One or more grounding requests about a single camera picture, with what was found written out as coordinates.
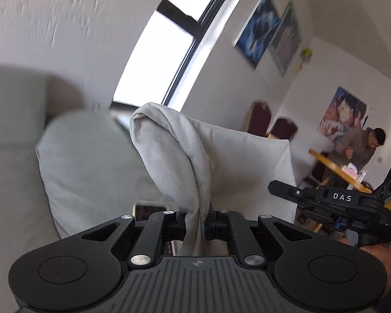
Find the white garment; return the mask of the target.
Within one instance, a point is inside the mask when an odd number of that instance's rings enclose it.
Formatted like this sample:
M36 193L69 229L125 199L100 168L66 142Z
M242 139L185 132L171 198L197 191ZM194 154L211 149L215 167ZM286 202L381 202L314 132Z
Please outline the white garment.
M179 255L226 254L222 243L205 238L211 209L294 222L296 204L268 191L273 180L295 185L289 141L217 127L155 103L133 113L130 133L157 188L186 213Z

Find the yellow wooden table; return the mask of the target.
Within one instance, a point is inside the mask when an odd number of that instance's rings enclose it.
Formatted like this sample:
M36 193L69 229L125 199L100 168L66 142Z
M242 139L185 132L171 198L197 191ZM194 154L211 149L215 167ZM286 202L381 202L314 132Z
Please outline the yellow wooden table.
M364 185L353 179L351 176L349 176L347 173L342 171L342 169L335 164L333 161L329 160L325 156L323 156L320 153L317 153L313 149L309 149L309 154L314 156L317 161L323 163L328 169L330 169L332 172L334 172L337 176L341 177L344 181L346 181L349 185L353 186L355 189L357 189L360 192L364 193L370 193L371 191L366 188ZM384 205L388 210L391 211L391 201L389 201L387 204Z

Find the person in grey sweater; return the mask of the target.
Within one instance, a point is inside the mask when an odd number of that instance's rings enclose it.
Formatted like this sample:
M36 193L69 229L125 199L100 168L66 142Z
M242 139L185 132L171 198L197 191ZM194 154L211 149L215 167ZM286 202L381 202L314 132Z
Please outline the person in grey sweater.
M361 172L385 140L386 132L382 128L350 129L335 141L328 159L339 167L351 163Z

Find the colourful anime poster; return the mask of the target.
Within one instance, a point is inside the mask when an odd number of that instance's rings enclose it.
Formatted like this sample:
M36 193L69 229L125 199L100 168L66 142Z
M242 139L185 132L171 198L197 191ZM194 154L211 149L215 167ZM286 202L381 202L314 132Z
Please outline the colourful anime poster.
M361 129L365 122L366 103L342 87L338 87L317 132L332 142L351 129Z

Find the maroon banquet chair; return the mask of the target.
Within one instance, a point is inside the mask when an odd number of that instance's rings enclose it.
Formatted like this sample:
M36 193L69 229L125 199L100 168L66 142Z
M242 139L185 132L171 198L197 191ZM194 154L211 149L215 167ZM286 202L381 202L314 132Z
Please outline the maroon banquet chair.
M267 102L254 101L251 104L246 123L246 132L264 137L267 134L272 118L270 107Z
M273 128L266 134L266 137L268 139L291 141L295 137L297 131L297 125L291 119L280 117L275 121Z

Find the grey sofa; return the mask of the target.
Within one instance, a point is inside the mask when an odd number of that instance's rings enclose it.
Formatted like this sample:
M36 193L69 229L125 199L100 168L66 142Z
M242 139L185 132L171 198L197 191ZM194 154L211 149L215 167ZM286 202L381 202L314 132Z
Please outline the grey sofa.
M126 124L91 110L48 122L47 92L46 75L0 66L0 312L17 308L8 272L18 257L167 202Z

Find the green pink anime poster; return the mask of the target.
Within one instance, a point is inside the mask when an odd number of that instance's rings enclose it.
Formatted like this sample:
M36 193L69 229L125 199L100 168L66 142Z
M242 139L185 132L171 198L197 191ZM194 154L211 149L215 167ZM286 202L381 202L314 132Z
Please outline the green pink anime poster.
M270 53L281 76L288 67L302 41L299 21L293 1L290 1L270 43Z

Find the blue anime poster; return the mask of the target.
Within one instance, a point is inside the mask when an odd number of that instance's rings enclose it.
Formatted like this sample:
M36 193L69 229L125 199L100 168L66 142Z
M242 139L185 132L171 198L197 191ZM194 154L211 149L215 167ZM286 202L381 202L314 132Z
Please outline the blue anime poster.
M234 46L255 69L280 23L273 0L258 0L234 41Z

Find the black framed window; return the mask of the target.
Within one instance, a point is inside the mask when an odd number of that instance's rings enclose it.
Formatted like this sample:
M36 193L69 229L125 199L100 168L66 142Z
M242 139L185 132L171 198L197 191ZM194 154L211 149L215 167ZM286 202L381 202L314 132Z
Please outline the black framed window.
M114 106L180 110L240 0L161 0L113 95Z

